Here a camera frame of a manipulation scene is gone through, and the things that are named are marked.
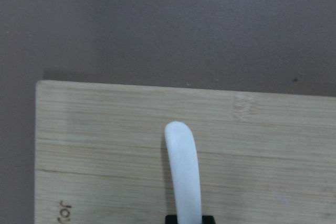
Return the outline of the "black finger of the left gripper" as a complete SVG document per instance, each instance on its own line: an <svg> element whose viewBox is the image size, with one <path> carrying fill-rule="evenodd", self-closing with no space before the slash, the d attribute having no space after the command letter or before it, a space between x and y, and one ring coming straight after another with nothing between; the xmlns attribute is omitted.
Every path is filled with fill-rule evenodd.
<svg viewBox="0 0 336 224"><path fill-rule="evenodd" d="M164 219L165 224L178 224L177 215L166 215Z"/></svg>

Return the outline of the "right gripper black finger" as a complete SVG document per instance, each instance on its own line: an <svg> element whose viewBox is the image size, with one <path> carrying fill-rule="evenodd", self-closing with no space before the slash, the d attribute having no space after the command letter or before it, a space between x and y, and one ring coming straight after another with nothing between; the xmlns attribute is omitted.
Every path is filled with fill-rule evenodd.
<svg viewBox="0 0 336 224"><path fill-rule="evenodd" d="M202 215L202 224L214 224L214 217L211 215Z"/></svg>

